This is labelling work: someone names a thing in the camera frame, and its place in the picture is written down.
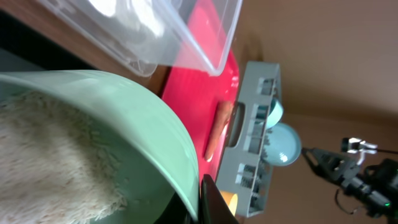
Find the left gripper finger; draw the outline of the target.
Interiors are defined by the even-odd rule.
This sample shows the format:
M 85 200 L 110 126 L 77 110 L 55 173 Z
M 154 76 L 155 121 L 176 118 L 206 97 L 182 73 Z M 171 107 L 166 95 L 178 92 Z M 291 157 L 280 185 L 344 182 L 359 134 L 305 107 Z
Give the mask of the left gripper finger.
M 202 224 L 238 224 L 222 198 L 214 180 L 205 174 L 201 181 L 200 214 Z

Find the black tray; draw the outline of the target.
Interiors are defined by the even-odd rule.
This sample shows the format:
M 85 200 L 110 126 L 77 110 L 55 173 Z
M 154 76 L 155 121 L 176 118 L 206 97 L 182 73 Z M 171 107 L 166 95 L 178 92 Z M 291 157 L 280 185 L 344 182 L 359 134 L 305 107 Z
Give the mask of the black tray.
M 63 47 L 1 11 L 1 71 L 93 70 Z

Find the carrot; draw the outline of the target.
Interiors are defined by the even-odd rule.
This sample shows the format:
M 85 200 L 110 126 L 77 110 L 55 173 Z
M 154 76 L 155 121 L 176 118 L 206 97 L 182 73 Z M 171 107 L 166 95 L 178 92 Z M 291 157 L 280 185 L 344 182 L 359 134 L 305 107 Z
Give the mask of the carrot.
M 215 117 L 213 120 L 213 125 L 208 139 L 208 144 L 205 151 L 205 160 L 210 162 L 215 153 L 216 147 L 218 145 L 219 138 L 227 125 L 231 114 L 233 112 L 234 104 L 230 101 L 222 101 L 217 105 Z

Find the small light blue bowl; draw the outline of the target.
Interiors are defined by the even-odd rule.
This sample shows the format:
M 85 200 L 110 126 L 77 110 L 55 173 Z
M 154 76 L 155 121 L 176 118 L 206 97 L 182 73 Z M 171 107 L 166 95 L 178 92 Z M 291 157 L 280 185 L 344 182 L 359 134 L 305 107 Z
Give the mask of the small light blue bowl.
M 270 112 L 267 117 L 266 128 L 270 129 L 275 126 L 282 118 L 284 108 L 281 102 L 277 98 L 273 98 L 271 101 Z

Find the white rice pile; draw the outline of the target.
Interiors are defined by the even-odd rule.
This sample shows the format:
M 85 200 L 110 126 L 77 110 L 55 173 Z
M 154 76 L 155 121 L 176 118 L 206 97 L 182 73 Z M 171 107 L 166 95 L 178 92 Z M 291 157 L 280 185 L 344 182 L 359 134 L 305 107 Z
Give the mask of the white rice pile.
M 89 223 L 124 210 L 93 118 L 39 91 L 1 102 L 1 222 Z

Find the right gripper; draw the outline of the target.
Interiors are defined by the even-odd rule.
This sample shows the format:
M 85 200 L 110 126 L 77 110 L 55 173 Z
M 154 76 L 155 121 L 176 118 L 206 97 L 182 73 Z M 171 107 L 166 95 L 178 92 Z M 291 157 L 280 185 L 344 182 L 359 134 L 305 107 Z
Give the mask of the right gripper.
M 323 174 L 326 180 L 334 184 L 341 184 L 345 180 L 352 179 L 360 171 L 356 160 L 348 156 L 328 152 L 320 157 L 319 166 L 312 149 L 304 147 L 301 154 L 314 174 Z

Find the large light blue plate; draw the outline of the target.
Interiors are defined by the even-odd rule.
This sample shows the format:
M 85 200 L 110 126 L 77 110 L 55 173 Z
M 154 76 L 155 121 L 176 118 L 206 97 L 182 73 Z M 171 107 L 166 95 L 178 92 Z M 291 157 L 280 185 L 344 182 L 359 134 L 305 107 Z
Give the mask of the large light blue plate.
M 299 157 L 302 143 L 297 132 L 285 123 L 266 130 L 262 159 L 272 166 L 289 166 Z

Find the grey dishwasher rack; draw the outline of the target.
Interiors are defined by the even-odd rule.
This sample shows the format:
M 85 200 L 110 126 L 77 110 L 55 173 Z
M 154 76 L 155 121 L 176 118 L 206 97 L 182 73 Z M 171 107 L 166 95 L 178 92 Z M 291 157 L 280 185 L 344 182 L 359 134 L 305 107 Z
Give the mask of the grey dishwasher rack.
M 266 123 L 279 89 L 278 63 L 247 63 L 216 179 L 219 190 L 238 195 L 236 214 L 242 217 L 258 215 L 265 209 L 272 174 L 272 166 L 262 159 L 269 144 Z

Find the yellow cup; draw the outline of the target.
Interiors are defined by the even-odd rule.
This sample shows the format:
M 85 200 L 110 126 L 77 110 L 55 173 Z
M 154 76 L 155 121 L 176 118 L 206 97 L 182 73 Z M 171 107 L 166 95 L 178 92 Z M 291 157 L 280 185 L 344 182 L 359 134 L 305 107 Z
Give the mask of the yellow cup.
M 238 206 L 238 195 L 231 193 L 231 192 L 222 191 L 222 190 L 220 191 L 220 193 L 221 193 L 223 200 L 227 204 L 230 212 L 233 214 L 233 216 L 235 216 L 237 206 Z

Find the red serving tray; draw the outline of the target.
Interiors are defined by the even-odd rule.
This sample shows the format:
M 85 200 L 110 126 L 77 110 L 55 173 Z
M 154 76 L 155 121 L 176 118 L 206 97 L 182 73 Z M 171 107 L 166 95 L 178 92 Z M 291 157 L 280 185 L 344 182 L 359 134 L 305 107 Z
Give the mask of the red serving tray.
M 224 125 L 213 157 L 205 159 L 208 140 L 218 104 L 235 102 L 239 86 L 239 66 L 229 40 L 239 18 L 242 1 L 197 1 L 188 27 L 212 65 L 222 70 L 218 76 L 174 67 L 162 99 L 180 118 L 195 146 L 199 176 L 217 178 L 228 125 Z

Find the green bowl of rice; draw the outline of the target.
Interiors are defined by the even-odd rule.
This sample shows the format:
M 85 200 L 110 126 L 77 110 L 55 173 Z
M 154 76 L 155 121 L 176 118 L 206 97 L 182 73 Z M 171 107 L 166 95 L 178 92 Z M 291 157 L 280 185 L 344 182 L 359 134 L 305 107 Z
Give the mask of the green bowl of rice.
M 192 139 L 178 116 L 140 84 L 97 70 L 2 72 L 1 96 L 39 90 L 97 119 L 115 148 L 128 206 L 104 223 L 197 222 L 200 178 Z

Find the clear plastic bin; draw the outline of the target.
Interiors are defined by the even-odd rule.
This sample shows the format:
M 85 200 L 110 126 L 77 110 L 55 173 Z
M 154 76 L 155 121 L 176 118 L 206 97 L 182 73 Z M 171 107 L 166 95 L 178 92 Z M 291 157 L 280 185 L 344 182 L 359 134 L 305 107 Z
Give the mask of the clear plastic bin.
M 39 0 L 130 71 L 157 66 L 218 76 L 224 70 L 242 0 Z

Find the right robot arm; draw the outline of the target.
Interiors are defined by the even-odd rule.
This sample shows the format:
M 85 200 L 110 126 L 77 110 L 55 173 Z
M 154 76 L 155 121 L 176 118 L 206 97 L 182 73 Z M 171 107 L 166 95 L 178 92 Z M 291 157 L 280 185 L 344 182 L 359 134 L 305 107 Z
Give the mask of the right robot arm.
M 343 212 L 353 215 L 356 210 L 349 211 L 340 205 L 340 192 L 360 201 L 369 217 L 385 216 L 397 221 L 396 161 L 384 159 L 378 165 L 362 168 L 366 152 L 353 157 L 323 149 L 303 148 L 302 155 L 317 176 L 338 187 L 335 203 Z

